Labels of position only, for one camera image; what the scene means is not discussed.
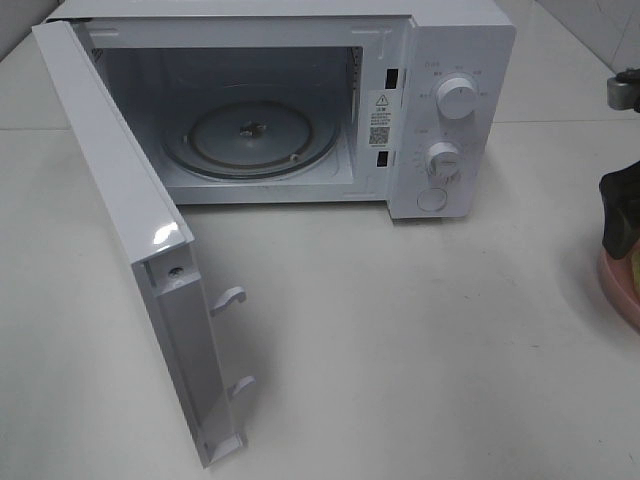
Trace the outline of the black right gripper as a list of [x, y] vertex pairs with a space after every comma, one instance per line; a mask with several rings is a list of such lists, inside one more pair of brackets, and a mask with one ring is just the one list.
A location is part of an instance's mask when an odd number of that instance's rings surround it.
[[[629, 68], [610, 77], [606, 88], [610, 108], [639, 110], [639, 69]], [[636, 162], [604, 175], [599, 182], [604, 209], [602, 245], [615, 260], [624, 258], [639, 240], [639, 170]]]

